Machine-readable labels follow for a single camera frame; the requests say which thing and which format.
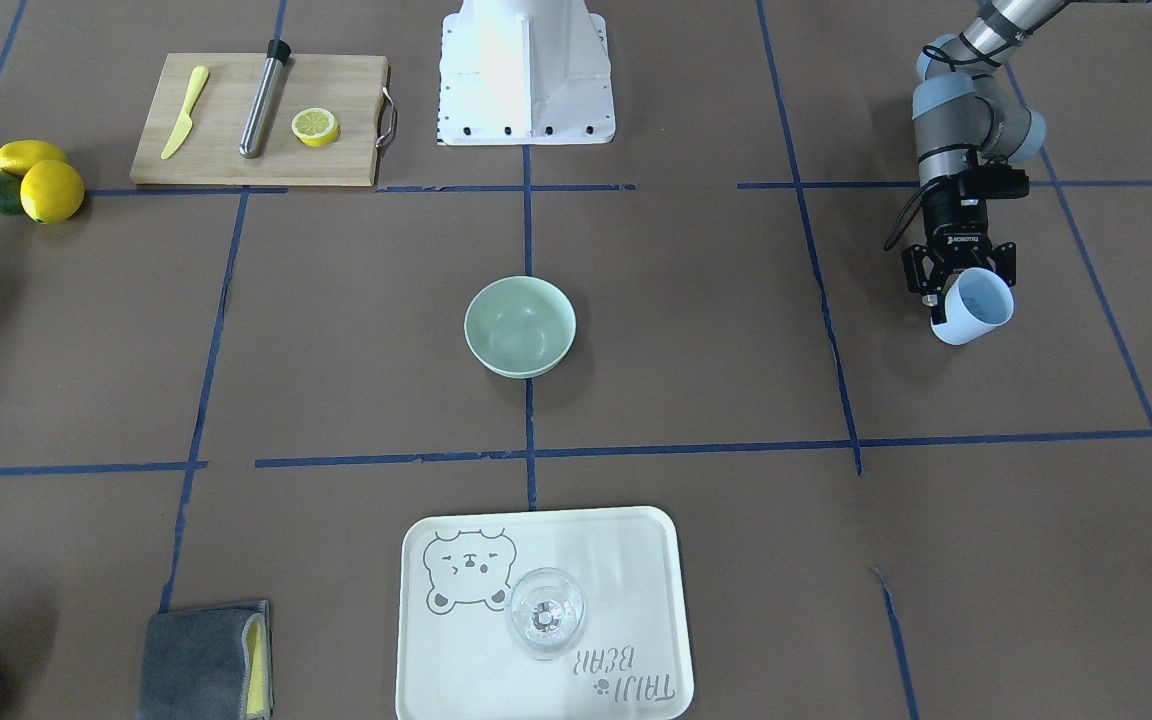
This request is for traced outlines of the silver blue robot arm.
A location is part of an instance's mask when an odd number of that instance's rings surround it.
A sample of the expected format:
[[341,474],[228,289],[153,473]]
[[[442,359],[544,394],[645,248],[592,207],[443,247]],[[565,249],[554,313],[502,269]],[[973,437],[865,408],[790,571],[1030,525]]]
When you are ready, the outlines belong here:
[[901,251],[905,286],[929,306],[932,327],[948,324],[952,279],[984,270],[1010,290],[1018,273],[1014,242],[990,237],[988,200],[1024,199],[1020,165],[1037,156],[1046,119],[1007,94],[996,70],[1064,1],[987,1],[963,32],[929,41],[916,59],[911,96],[918,190],[886,241],[890,250],[920,218],[925,240]]

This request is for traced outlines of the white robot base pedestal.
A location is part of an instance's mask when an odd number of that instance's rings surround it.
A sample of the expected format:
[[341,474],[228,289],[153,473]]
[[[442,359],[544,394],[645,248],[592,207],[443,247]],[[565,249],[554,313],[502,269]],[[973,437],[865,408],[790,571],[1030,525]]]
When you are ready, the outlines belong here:
[[440,40],[440,145],[602,145],[616,137],[607,23],[584,1],[463,1],[445,15]]

